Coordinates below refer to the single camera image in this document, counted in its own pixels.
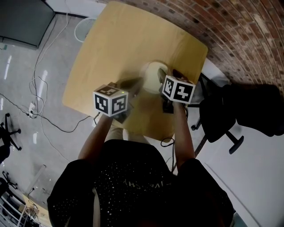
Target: electrical outlet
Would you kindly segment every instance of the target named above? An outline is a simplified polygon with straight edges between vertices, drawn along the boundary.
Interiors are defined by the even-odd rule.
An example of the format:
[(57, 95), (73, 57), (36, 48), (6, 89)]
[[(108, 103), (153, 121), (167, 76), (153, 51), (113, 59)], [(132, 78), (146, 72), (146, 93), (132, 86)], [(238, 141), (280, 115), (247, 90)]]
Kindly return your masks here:
[(28, 108), (28, 113), (30, 114), (30, 118), (32, 118), (33, 114), (31, 113), (31, 111), (33, 111), (35, 108), (35, 105), (31, 102), (30, 103), (30, 107)]

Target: cable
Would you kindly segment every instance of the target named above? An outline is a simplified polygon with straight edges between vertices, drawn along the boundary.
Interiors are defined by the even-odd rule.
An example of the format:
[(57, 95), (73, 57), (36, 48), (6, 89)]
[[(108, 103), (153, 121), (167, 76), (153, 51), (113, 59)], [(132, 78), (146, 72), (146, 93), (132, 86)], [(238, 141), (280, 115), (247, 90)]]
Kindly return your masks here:
[[(162, 142), (164, 142), (164, 140), (166, 140), (166, 139), (170, 139), (170, 140), (173, 140), (173, 142), (172, 143), (170, 143), (170, 144), (167, 144), (167, 145), (163, 145), (162, 144)], [(176, 168), (176, 166), (177, 166), (177, 163), (176, 164), (174, 164), (174, 142), (175, 142), (175, 140), (173, 139), (173, 138), (170, 138), (170, 137), (166, 137), (166, 138), (164, 138), (164, 139), (162, 139), (162, 141), (161, 141), (161, 146), (162, 147), (169, 147), (169, 146), (173, 146), (173, 149), (172, 149), (172, 156), (170, 157), (170, 158), (172, 158), (172, 173), (174, 172), (174, 170), (175, 170), (175, 168)]]
[(58, 128), (60, 131), (62, 131), (62, 132), (64, 132), (64, 133), (72, 133), (72, 132), (74, 132), (74, 131), (76, 130), (76, 128), (78, 127), (78, 125), (79, 125), (80, 122), (82, 122), (82, 121), (84, 121), (84, 120), (86, 120), (87, 118), (90, 117), (90, 116), (88, 116), (88, 117), (86, 117), (86, 118), (80, 120), (80, 121), (77, 123), (76, 127), (75, 127), (72, 131), (65, 131), (65, 130), (59, 128), (57, 125), (53, 124), (48, 118), (44, 117), (43, 115), (36, 114), (36, 113), (34, 113), (33, 111), (31, 111), (31, 114), (36, 115), (36, 116), (40, 116), (40, 117), (42, 117), (43, 119), (48, 120), (49, 123), (51, 123), (54, 127)]
[(101, 112), (98, 112), (98, 114), (94, 117), (95, 125), (97, 125), (96, 118), (99, 116), (100, 113), (101, 113)]
[[(34, 68), (34, 71), (33, 71), (33, 79), (35, 79), (35, 74), (36, 74), (36, 68), (37, 68), (37, 66), (38, 66), (39, 63), (43, 60), (43, 58), (44, 58), (44, 56), (45, 56), (47, 50), (49, 49), (49, 47), (55, 42), (55, 40), (58, 38), (58, 36), (59, 36), (59, 35), (64, 31), (64, 29), (68, 26), (68, 23), (69, 23), (69, 22), (68, 22), (68, 13), (66, 13), (66, 25), (65, 25), (65, 27), (58, 33), (58, 35), (54, 38), (54, 40), (53, 40), (53, 41), (49, 44), (49, 46), (45, 49), (45, 51), (44, 51), (44, 53), (43, 53), (43, 56), (42, 56), (41, 59), (38, 61), (39, 56), (40, 56), (40, 54), (41, 54), (41, 52), (42, 52), (42, 50), (43, 50), (45, 44), (47, 43), (47, 41), (48, 41), (48, 39), (49, 39), (49, 37), (50, 37), (52, 31), (53, 31), (53, 29), (52, 29), (51, 33), (49, 34), (49, 36), (48, 36), (48, 38), (47, 38), (46, 43), (44, 44), (44, 46), (43, 46), (43, 48), (42, 48), (42, 50), (41, 50), (41, 52), (40, 52), (40, 54), (39, 54), (39, 56), (38, 56), (38, 58), (37, 58), (37, 61), (36, 61), (36, 64), (35, 64), (35, 68)], [(37, 96), (36, 82), (35, 82), (33, 85), (34, 85), (34, 88), (35, 88), (35, 96), (38, 97), (38, 98), (40, 98), (39, 96)], [(39, 110), (38, 110), (38, 100), (36, 99), (36, 101), (37, 101), (37, 113), (38, 113), (38, 112), (39, 112)]]
[(186, 119), (188, 119), (188, 109), (185, 105), (183, 105), (183, 107), (185, 108)]
[(34, 190), (35, 190), (35, 188), (32, 188), (32, 190), (30, 191), (30, 193), (28, 193), (28, 199), (30, 199), (30, 198), (29, 198), (29, 195), (30, 195)]
[(8, 99), (5, 95), (3, 95), (2, 93), (0, 93), (0, 95), (2, 95), (5, 99), (7, 99), (11, 104), (13, 104), (15, 107), (17, 107), (20, 111), (22, 111), (25, 115), (29, 116), (28, 112), (23, 111), (18, 105), (14, 104), (12, 101), (10, 101), (10, 99)]
[[(43, 122), (41, 121), (41, 119), (40, 119), (40, 123), (41, 123), (41, 127), (42, 127), (42, 129), (43, 129)], [(43, 134), (44, 134), (45, 137), (47, 138), (47, 140), (48, 140), (49, 144), (51, 145), (51, 147), (53, 147), (55, 150), (57, 150), (58, 153), (70, 163), (70, 161), (69, 161), (66, 157), (64, 157), (63, 154), (62, 154), (55, 146), (53, 146), (53, 145), (51, 144), (49, 138), (47, 137), (47, 135), (46, 135), (45, 132), (44, 132), (44, 129), (43, 129)]]
[[(37, 59), (36, 59), (36, 62), (35, 62), (35, 68), (34, 68), (34, 71), (33, 71), (33, 79), (35, 79), (35, 77), (36, 77), (36, 67), (37, 67), (37, 65), (38, 65), (39, 56), (41, 55), (41, 53), (42, 53), (42, 51), (43, 51), (43, 49), (44, 49), (44, 47), (45, 47), (47, 41), (49, 40), (50, 35), (52, 34), (53, 29), (54, 29), (54, 27), (55, 27), (55, 24), (56, 24), (56, 14), (55, 14), (55, 13), (54, 13), (54, 18), (55, 18), (55, 22), (54, 22), (54, 24), (53, 24), (52, 30), (50, 31), (50, 33), (49, 33), (49, 35), (48, 35), (48, 38), (46, 39), (46, 41), (45, 41), (45, 43), (44, 43), (44, 45), (43, 45), (43, 48), (41, 49), (39, 55), (37, 56)], [(36, 82), (34, 81), (34, 83), (32, 83), (32, 84), (33, 84), (33, 86), (34, 86), (34, 88), (35, 88), (35, 95), (37, 96)], [(39, 111), (38, 106), (39, 106), (39, 105), (38, 105), (38, 101), (37, 101), (37, 99), (36, 99), (37, 112)]]

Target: black cable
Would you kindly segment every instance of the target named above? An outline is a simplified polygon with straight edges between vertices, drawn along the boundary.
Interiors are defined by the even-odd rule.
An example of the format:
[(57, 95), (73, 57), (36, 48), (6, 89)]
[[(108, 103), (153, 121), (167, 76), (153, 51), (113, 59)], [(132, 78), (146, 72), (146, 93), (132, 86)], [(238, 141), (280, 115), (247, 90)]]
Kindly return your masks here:
[(185, 108), (186, 119), (188, 119), (188, 109), (185, 105), (183, 107)]
[(31, 111), (31, 114), (36, 115), (36, 116), (40, 116), (40, 117), (42, 117), (43, 119), (48, 120), (48, 122), (51, 123), (54, 127), (58, 128), (60, 131), (65, 132), (65, 133), (72, 133), (72, 132), (74, 132), (74, 131), (76, 130), (76, 128), (78, 127), (78, 125), (79, 125), (80, 122), (82, 122), (82, 121), (84, 121), (84, 120), (86, 120), (87, 118), (90, 117), (90, 116), (88, 116), (88, 117), (86, 117), (86, 118), (80, 120), (80, 121), (77, 123), (76, 127), (75, 127), (72, 131), (65, 131), (65, 130), (59, 128), (57, 125), (53, 124), (48, 118), (44, 117), (43, 115), (39, 115), (39, 114), (33, 113), (33, 111)]
[(32, 188), (32, 190), (30, 191), (30, 193), (28, 193), (28, 199), (29, 199), (29, 195), (35, 190), (35, 188)]
[(12, 101), (10, 101), (10, 99), (8, 99), (5, 95), (1, 94), (5, 99), (7, 99), (11, 104), (13, 104), (15, 107), (17, 107), (20, 111), (22, 111), (25, 115), (29, 116), (28, 113), (24, 112), (19, 106), (17, 106), (16, 104), (14, 104)]
[[(170, 144), (167, 144), (167, 145), (163, 145), (162, 144), (162, 142), (164, 142), (164, 140), (166, 140), (166, 139), (170, 139), (170, 140), (173, 140), (173, 142), (172, 143), (170, 143)], [(175, 140), (173, 139), (173, 138), (170, 138), (170, 137), (166, 137), (166, 138), (164, 138), (164, 139), (162, 139), (162, 141), (161, 141), (161, 146), (162, 147), (169, 147), (169, 146), (173, 146), (173, 149), (172, 149), (172, 173), (174, 172), (174, 170), (175, 170), (175, 168), (176, 168), (176, 166), (177, 166), (177, 163), (174, 165), (174, 142), (175, 142)]]
[[(25, 115), (29, 116), (28, 113), (24, 112), (18, 105), (14, 104), (12, 101), (10, 101), (10, 99), (8, 99), (5, 95), (3, 95), (2, 93), (0, 93), (0, 95), (2, 95), (2, 96), (3, 96), (5, 99), (7, 99), (11, 104), (13, 104), (15, 107), (17, 107), (17, 108), (18, 108), (20, 111), (22, 111)], [(47, 119), (46, 117), (44, 117), (44, 116), (42, 116), (42, 115), (39, 115), (39, 114), (35, 114), (35, 113), (33, 113), (33, 111), (31, 111), (31, 113), (32, 113), (33, 115), (40, 116), (40, 117), (42, 117), (42, 118), (48, 120), (49, 123), (51, 123), (53, 126), (55, 126), (55, 127), (58, 128), (60, 131), (65, 132), (65, 133), (72, 133), (72, 132), (74, 132), (74, 131), (76, 130), (76, 128), (78, 127), (78, 125), (79, 125), (80, 122), (82, 122), (82, 121), (84, 121), (84, 120), (86, 120), (87, 118), (90, 117), (90, 116), (88, 116), (88, 117), (86, 117), (86, 118), (80, 120), (80, 121), (77, 123), (76, 127), (75, 127), (72, 131), (65, 131), (65, 130), (59, 128), (57, 125), (53, 124), (53, 123), (52, 123), (49, 119)]]
[(98, 112), (98, 114), (94, 117), (94, 123), (95, 123), (95, 125), (97, 125), (96, 118), (99, 116), (100, 113), (101, 113), (101, 112)]

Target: wooden table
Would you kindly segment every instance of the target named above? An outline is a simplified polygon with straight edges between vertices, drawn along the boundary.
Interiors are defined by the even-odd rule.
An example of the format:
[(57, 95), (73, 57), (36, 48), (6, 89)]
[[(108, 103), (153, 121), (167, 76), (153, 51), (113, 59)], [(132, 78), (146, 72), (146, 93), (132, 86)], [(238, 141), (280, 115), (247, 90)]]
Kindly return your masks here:
[[(110, 2), (96, 20), (76, 58), (63, 104), (95, 116), (92, 92), (103, 84), (139, 76), (150, 61), (161, 61), (197, 83), (207, 47), (152, 13)], [(145, 91), (121, 127), (157, 140), (174, 134), (172, 114), (162, 112), (159, 95)]]
[(36, 221), (38, 221), (39, 223), (43, 224), (46, 227), (52, 227), (52, 224), (50, 223), (50, 220), (49, 220), (49, 213), (48, 213), (47, 209), (36, 204), (32, 200), (30, 200), (26, 195), (23, 195), (23, 199), (24, 199), (27, 207), (33, 208), (33, 204), (35, 204), (36, 207), (38, 208), (39, 213), (37, 214), (38, 218), (36, 219)]

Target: black office chair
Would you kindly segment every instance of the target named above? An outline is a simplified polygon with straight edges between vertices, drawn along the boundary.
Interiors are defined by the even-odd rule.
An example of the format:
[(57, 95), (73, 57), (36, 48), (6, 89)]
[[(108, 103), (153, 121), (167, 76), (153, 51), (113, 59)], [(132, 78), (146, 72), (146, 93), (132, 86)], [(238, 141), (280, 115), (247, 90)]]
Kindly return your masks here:
[(10, 114), (5, 114), (5, 127), (4, 123), (0, 124), (0, 139), (2, 138), (4, 145), (0, 147), (0, 163), (2, 163), (7, 157), (10, 155), (10, 146), (11, 144), (20, 151), (22, 148), (18, 147), (15, 142), (12, 140), (11, 135), (15, 133), (21, 133), (21, 130), (18, 129), (14, 132), (9, 132), (8, 130), (8, 121), (7, 118), (10, 116)]
[[(211, 95), (208, 95), (203, 79), (207, 81), (207, 86), (212, 92)], [(233, 154), (243, 143), (244, 137), (242, 136), (238, 140), (229, 132), (236, 123), (236, 116), (231, 103), (230, 85), (219, 87), (202, 73), (199, 81), (205, 99), (200, 104), (188, 105), (188, 107), (198, 107), (200, 113), (197, 124), (191, 126), (191, 129), (197, 130), (202, 124), (205, 136), (210, 143), (217, 141), (226, 134), (234, 144), (229, 150), (229, 153)]]
[(275, 85), (258, 85), (230, 92), (239, 125), (258, 130), (266, 136), (284, 134), (284, 104)]
[(6, 172), (6, 175), (5, 175), (5, 171), (2, 171), (2, 174), (3, 174), (4, 178), (5, 178), (5, 180), (7, 181), (7, 185), (10, 185), (10, 186), (12, 186), (14, 189), (17, 190), (17, 189), (18, 189), (18, 188), (17, 188), (18, 184), (11, 182), (11, 180), (10, 180), (10, 178), (9, 178), (9, 173)]

